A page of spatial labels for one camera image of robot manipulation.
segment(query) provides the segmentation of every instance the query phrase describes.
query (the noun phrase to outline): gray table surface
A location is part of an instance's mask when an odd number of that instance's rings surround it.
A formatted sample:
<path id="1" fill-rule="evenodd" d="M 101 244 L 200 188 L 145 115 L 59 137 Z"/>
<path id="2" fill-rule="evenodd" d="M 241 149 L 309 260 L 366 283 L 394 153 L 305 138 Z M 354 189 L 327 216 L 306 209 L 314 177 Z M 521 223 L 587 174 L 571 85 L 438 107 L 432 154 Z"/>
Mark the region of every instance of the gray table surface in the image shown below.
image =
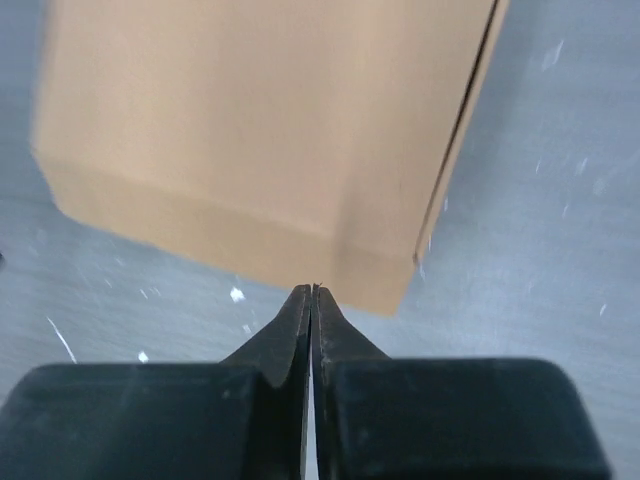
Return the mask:
<path id="1" fill-rule="evenodd" d="M 56 210 L 28 147 L 42 13 L 0 0 L 0 401 L 70 361 L 53 325 L 78 362 L 218 360 L 287 295 Z M 346 309 L 394 356 L 559 363 L 623 479 L 640 477 L 639 25 L 637 0 L 514 0 L 424 275 L 395 318 Z"/>

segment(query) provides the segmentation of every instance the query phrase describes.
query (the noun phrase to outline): gray floor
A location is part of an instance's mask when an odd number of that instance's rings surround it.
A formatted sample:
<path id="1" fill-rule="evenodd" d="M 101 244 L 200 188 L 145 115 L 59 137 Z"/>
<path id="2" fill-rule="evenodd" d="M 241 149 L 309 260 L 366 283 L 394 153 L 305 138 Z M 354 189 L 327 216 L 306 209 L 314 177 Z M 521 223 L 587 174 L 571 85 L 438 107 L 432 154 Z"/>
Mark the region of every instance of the gray floor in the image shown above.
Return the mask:
<path id="1" fill-rule="evenodd" d="M 0 0 L 0 400 L 70 361 L 51 322 L 79 362 L 220 359 L 286 292 L 56 211 L 27 141 L 41 15 Z M 637 0 L 514 0 L 424 275 L 396 318 L 347 309 L 392 355 L 558 362 L 622 479 L 640 477 L 639 21 Z"/>

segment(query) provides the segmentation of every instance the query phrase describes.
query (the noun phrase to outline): brown cardboard box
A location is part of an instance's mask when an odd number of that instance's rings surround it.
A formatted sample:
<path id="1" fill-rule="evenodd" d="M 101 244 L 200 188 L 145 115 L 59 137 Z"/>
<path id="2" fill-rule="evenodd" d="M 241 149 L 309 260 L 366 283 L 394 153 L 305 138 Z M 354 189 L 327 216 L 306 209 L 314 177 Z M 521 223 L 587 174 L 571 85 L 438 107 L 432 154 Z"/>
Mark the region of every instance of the brown cardboard box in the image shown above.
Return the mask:
<path id="1" fill-rule="evenodd" d="M 70 217 L 391 313 L 504 0 L 52 0 L 33 150 Z"/>

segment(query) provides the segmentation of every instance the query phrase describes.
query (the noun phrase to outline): white speck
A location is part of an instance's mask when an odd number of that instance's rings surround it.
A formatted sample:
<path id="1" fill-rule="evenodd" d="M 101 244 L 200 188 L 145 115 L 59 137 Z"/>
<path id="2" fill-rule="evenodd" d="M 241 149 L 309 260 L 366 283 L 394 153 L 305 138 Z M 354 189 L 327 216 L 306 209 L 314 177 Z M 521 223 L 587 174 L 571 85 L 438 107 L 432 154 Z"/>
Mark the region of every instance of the white speck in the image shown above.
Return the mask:
<path id="1" fill-rule="evenodd" d="M 560 52 L 562 51 L 562 46 L 564 45 L 564 38 L 560 40 L 560 43 L 555 47 L 549 49 L 544 56 L 544 60 L 542 60 L 542 71 L 544 72 L 548 68 L 553 67 L 558 60 L 560 59 Z"/>
<path id="2" fill-rule="evenodd" d="M 427 280 L 427 273 L 424 271 L 422 262 L 418 263 L 418 273 L 420 274 L 420 278 L 422 278 L 423 282 Z"/>
<path id="3" fill-rule="evenodd" d="M 582 162 L 576 165 L 576 172 L 575 172 L 576 177 L 584 173 L 584 169 L 587 168 L 588 162 L 589 162 L 589 159 L 585 158 Z"/>
<path id="4" fill-rule="evenodd" d="M 242 293 L 242 290 L 236 287 L 233 287 L 231 289 L 231 292 L 229 292 L 229 296 L 231 297 L 231 300 L 233 300 L 233 303 L 238 303 L 244 300 L 244 293 Z"/>
<path id="5" fill-rule="evenodd" d="M 49 323 L 51 324 L 51 326 L 53 327 L 53 330 L 56 332 L 56 335 L 58 335 L 58 338 L 60 339 L 60 341 L 62 342 L 62 345 L 64 345 L 64 348 L 67 349 L 67 353 L 69 354 L 69 357 L 71 357 L 71 361 L 73 363 L 78 363 L 78 361 L 76 360 L 75 355 L 73 354 L 73 352 L 71 351 L 71 349 L 69 348 L 69 344 L 67 343 L 67 341 L 64 339 L 64 337 L 62 336 L 62 334 L 60 333 L 60 330 L 58 330 L 58 327 L 56 327 L 56 324 L 53 323 L 53 320 L 51 320 L 49 317 L 47 317 L 47 320 L 49 320 Z"/>
<path id="6" fill-rule="evenodd" d="M 604 178 L 599 178 L 593 184 L 593 194 L 599 197 L 602 196 L 602 194 L 606 189 L 607 189 L 607 181 Z"/>

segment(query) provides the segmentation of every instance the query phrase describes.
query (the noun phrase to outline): cardboard box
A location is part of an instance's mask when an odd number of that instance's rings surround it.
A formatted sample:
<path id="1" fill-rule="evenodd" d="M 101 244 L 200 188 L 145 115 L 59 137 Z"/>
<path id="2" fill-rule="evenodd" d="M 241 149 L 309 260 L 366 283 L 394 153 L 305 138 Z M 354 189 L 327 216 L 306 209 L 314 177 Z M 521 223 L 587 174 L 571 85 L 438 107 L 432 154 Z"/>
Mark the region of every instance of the cardboard box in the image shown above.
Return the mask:
<path id="1" fill-rule="evenodd" d="M 503 0 L 52 0 L 33 151 L 65 214 L 392 313 Z"/>

